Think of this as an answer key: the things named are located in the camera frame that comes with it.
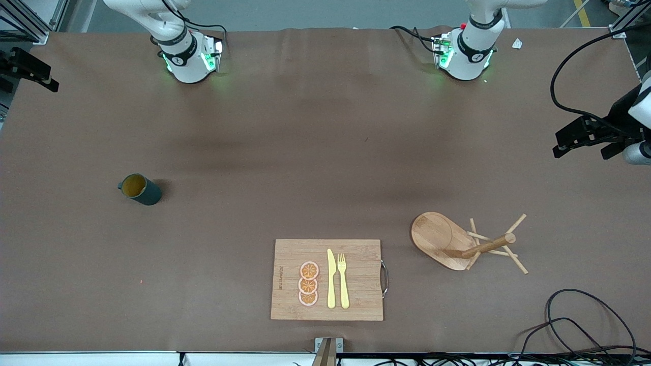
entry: wooden stick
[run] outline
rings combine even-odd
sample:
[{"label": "wooden stick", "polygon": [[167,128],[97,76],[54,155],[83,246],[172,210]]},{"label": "wooden stick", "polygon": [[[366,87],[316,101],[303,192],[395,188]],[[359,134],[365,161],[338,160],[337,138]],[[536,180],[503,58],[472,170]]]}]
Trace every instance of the wooden stick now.
[{"label": "wooden stick", "polygon": [[516,263],[516,265],[522,271],[522,273],[529,274],[529,271],[527,271],[527,269],[522,265],[520,260],[516,257],[515,254],[513,254],[511,249],[508,248],[508,246],[504,246],[504,250],[508,253],[508,256],[511,257],[511,259],[513,259],[513,261]]},{"label": "wooden stick", "polygon": [[491,239],[491,238],[489,238],[487,236],[479,235],[479,234],[477,234],[475,232],[472,232],[472,231],[468,231],[467,233],[468,233],[468,235],[472,236],[473,238],[481,239],[481,240],[483,240],[485,242],[492,242],[493,241],[493,239]]},{"label": "wooden stick", "polygon": [[487,251],[487,253],[501,255],[502,257],[510,257],[510,255],[508,255],[507,252],[499,251],[499,250],[489,250]]},{"label": "wooden stick", "polygon": [[511,225],[511,227],[508,228],[508,230],[507,230],[506,232],[507,232],[507,233],[513,232],[513,230],[515,230],[516,227],[518,227],[518,225],[520,225],[520,224],[522,223],[522,221],[523,221],[526,217],[527,217],[527,215],[522,214],[522,216],[520,216],[520,218],[516,221],[516,223],[513,224],[513,225]]},{"label": "wooden stick", "polygon": [[513,244],[514,242],[516,242],[516,236],[508,232],[500,236],[499,238],[493,240],[490,243],[481,244],[480,246],[472,247],[470,249],[464,250],[463,252],[461,252],[461,258],[465,258],[465,259],[472,258],[475,256],[475,253],[477,252],[485,253],[489,250],[495,250],[499,247],[503,247],[508,244]]},{"label": "wooden stick", "polygon": [[[475,239],[481,239],[481,240],[483,240],[483,241],[485,241],[485,242],[492,242],[492,241],[493,241],[493,239],[488,238],[487,236],[479,235],[479,234],[476,234],[476,233],[471,232],[471,231],[468,231],[468,235],[469,235],[469,236],[472,236],[472,237],[475,238]],[[505,253],[505,252],[503,252],[503,251],[490,250],[490,251],[487,251],[487,253],[501,255],[501,256],[503,256],[503,257],[510,257],[510,255],[509,255],[508,253]]]},{"label": "wooden stick", "polygon": [[[475,220],[472,218],[470,219],[470,229],[473,230],[473,233],[477,233],[477,228],[475,227]],[[479,239],[475,238],[475,246],[479,246]],[[465,268],[465,270],[470,270],[470,268],[475,264],[477,261],[477,258],[479,258],[479,255],[481,253],[477,252],[475,253],[475,256],[470,260],[470,263],[468,263],[468,267]]]}]

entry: dark green mug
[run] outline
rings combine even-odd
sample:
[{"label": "dark green mug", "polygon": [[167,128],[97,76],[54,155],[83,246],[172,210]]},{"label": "dark green mug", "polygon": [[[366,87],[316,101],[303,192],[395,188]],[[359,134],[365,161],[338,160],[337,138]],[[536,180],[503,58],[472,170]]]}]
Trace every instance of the dark green mug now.
[{"label": "dark green mug", "polygon": [[146,206],[155,204],[163,195],[160,187],[138,173],[127,176],[118,184],[118,189],[122,191],[123,195]]}]

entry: plastic fork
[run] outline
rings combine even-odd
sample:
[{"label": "plastic fork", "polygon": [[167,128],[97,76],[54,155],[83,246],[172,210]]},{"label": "plastic fork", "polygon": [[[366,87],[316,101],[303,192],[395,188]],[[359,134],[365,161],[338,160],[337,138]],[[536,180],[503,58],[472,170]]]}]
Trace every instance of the plastic fork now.
[{"label": "plastic fork", "polygon": [[346,256],[337,254],[337,269],[341,278],[341,307],[347,309],[350,306],[348,299],[348,286],[346,286]]}]

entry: toy orange slice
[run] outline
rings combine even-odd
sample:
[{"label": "toy orange slice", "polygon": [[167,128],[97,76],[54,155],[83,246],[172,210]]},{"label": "toy orange slice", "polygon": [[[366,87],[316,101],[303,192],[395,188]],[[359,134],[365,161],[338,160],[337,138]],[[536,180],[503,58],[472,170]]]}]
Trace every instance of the toy orange slice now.
[{"label": "toy orange slice", "polygon": [[319,293],[315,292],[314,294],[306,295],[304,293],[298,293],[298,301],[300,301],[305,306],[312,306],[316,304],[316,301],[319,300]]},{"label": "toy orange slice", "polygon": [[303,279],[315,279],[319,275],[319,266],[314,262],[305,262],[301,265],[301,277]]},{"label": "toy orange slice", "polygon": [[298,290],[302,294],[310,295],[314,294],[316,292],[316,288],[318,287],[318,283],[316,282],[315,279],[304,279],[301,278],[298,280]]}]

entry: plastic knife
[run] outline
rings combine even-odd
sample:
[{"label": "plastic knife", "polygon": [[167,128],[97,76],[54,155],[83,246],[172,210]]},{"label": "plastic knife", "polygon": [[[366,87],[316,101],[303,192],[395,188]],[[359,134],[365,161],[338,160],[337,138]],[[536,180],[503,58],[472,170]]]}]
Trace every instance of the plastic knife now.
[{"label": "plastic knife", "polygon": [[335,273],[337,272],[337,263],[332,250],[327,250],[327,306],[334,309],[335,303]]}]

